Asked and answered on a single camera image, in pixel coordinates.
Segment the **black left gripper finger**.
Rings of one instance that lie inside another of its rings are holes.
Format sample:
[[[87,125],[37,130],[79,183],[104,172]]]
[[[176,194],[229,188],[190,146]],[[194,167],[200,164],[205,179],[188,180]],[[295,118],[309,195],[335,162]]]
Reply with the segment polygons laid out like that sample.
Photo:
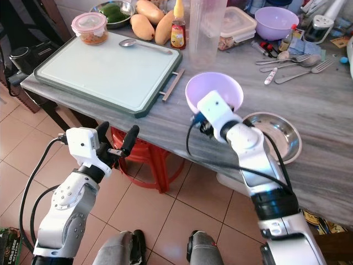
[[[138,125],[134,125],[131,129],[126,133],[124,137],[123,144],[121,146],[121,157],[130,156],[131,151],[133,151],[133,147],[138,139],[138,133],[140,131],[140,127]]]
[[[96,131],[98,134],[98,149],[110,148],[111,143],[108,138],[110,125],[108,121],[104,121],[96,127]]]

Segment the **purple plastic bowl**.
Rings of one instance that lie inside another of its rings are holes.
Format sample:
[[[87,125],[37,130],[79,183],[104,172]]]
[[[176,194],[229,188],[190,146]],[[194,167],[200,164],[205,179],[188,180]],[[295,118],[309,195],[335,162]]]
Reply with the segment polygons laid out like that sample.
[[[287,8],[262,7],[255,12],[255,33],[263,40],[281,40],[299,23],[298,16]]]
[[[218,91],[232,110],[239,109],[243,104],[244,91],[234,78],[219,72],[203,72],[196,74],[186,84],[185,96],[192,113],[199,113],[197,103],[211,91]]]

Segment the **red plastic stool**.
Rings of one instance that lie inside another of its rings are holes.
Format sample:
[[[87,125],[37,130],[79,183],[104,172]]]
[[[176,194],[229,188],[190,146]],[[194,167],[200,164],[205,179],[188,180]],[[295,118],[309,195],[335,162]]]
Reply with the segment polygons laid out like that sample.
[[[113,147],[115,149],[120,149],[123,144],[124,137],[126,136],[126,132],[118,130],[115,127],[111,127],[109,129],[109,133],[113,139]],[[127,174],[126,161],[142,162],[143,164],[146,164],[146,166],[148,166],[151,170],[152,177],[154,177],[154,182],[148,183],[139,179],[133,179],[132,182],[139,187],[152,188],[159,191],[159,193],[166,193],[169,191],[169,185],[171,182],[178,177],[179,173],[183,169],[183,165],[180,165],[175,174],[169,175],[166,163],[167,156],[169,156],[168,151],[138,138],[133,150],[130,153],[130,156],[121,159],[119,161],[120,166],[117,166],[117,168],[124,174]]]

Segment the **white plastic box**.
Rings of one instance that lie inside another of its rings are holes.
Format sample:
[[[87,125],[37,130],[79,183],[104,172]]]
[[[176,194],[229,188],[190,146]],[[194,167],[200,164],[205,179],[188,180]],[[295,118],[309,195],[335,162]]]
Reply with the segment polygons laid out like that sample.
[[[228,187],[244,196],[250,196],[249,187],[243,182],[242,179],[235,179],[220,173],[216,173],[216,179],[219,184]]]

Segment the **small white red tube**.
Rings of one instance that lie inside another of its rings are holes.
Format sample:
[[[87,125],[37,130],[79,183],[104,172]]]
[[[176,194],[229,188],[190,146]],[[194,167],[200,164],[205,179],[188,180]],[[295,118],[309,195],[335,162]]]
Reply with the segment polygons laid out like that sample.
[[[276,73],[278,72],[278,69],[279,69],[278,67],[275,67],[270,70],[270,73],[268,73],[267,78],[263,82],[265,85],[270,85],[272,81],[274,81],[274,78],[276,76]]]

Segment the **clear plastic pitcher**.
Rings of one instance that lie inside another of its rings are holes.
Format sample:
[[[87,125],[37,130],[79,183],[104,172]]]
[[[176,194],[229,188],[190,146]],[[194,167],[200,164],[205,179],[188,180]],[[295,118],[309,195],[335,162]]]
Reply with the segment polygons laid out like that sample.
[[[215,63],[227,0],[191,0],[189,10],[189,65],[205,71]]]

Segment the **red label sauce bottle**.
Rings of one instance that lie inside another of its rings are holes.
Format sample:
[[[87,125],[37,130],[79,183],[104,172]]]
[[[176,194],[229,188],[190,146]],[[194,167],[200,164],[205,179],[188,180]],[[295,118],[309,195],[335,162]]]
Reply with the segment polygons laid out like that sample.
[[[177,50],[184,50],[187,44],[187,34],[183,0],[175,0],[172,15],[173,20],[170,33],[170,44]]]

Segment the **yellow mango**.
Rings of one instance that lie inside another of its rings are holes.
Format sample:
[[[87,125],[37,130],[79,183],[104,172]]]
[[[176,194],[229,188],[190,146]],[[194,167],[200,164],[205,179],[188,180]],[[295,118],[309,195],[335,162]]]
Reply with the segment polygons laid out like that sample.
[[[147,16],[134,14],[130,18],[130,23],[133,33],[137,38],[148,42],[154,39],[156,30]]]
[[[174,11],[171,10],[159,21],[159,23],[157,23],[156,33],[154,34],[154,43],[162,46],[169,43],[174,18]]]
[[[164,11],[150,0],[138,0],[135,9],[138,14],[146,16],[152,25],[157,25],[165,16]]]

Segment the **steel fork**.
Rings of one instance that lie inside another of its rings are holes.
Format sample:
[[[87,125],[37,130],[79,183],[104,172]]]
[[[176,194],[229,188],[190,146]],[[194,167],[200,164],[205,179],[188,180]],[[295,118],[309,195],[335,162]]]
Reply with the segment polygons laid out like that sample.
[[[294,62],[294,63],[299,63],[304,60],[307,60],[310,58],[311,55],[298,55],[298,56],[293,56],[292,58],[287,58],[285,60],[271,60],[271,61],[256,61],[256,65],[265,65],[265,64],[271,64],[271,63],[279,63],[279,62]]]
[[[275,83],[277,84],[283,84],[285,82],[288,82],[294,78],[297,78],[297,77],[300,77],[300,76],[303,76],[305,74],[309,74],[309,73],[320,73],[322,71],[325,71],[326,68],[328,68],[328,66],[331,66],[333,65],[333,63],[335,63],[335,60],[333,59],[330,59],[330,60],[326,60],[326,61],[323,61],[322,63],[319,63],[317,66],[309,69],[308,71],[305,71],[305,72],[302,72],[302,73],[298,73],[298,74],[295,74],[293,76],[288,76],[288,77],[283,77],[283,78],[278,78],[278,79],[275,79]]]

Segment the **pink lidded food container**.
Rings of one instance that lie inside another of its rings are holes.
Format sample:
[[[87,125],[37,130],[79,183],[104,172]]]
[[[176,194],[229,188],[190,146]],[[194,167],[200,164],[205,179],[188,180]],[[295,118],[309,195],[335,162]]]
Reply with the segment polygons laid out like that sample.
[[[101,45],[108,40],[108,18],[98,12],[88,12],[73,18],[71,28],[86,45]]]

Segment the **black appliance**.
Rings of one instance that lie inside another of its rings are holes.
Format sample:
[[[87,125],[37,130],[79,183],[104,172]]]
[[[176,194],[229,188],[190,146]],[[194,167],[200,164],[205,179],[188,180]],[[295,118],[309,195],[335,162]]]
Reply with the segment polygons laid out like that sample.
[[[11,51],[8,59],[11,62],[10,67],[3,69],[8,88],[19,85],[24,81],[34,69],[31,63],[31,49],[28,46],[21,46]]]

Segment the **small red capped bottle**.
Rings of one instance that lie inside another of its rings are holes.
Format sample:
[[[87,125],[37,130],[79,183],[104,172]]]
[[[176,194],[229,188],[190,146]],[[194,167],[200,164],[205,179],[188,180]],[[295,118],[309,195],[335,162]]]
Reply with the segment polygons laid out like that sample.
[[[280,52],[285,52],[289,50],[295,32],[297,32],[297,24],[292,24],[289,33],[280,41]]]

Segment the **steel bowl with green fruit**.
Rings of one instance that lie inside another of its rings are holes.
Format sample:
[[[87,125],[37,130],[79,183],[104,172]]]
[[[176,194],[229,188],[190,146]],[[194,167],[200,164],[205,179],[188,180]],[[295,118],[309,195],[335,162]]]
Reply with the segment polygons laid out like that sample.
[[[134,5],[126,0],[113,0],[100,3],[91,8],[90,12],[103,14],[107,19],[108,29],[118,29],[129,25],[131,17],[136,14]]]

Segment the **blue cloth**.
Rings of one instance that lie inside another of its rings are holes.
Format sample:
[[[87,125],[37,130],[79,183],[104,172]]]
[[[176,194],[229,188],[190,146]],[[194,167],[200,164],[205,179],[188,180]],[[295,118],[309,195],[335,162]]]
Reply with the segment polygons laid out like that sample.
[[[321,55],[320,46],[301,38],[293,38],[288,51],[291,55]]]

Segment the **dark printed cardboard box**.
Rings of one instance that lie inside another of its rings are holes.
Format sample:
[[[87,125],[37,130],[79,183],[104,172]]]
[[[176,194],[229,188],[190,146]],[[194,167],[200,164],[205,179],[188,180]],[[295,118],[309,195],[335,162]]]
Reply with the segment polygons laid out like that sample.
[[[0,265],[20,265],[23,247],[20,231],[18,228],[4,227],[0,230],[0,234]]]

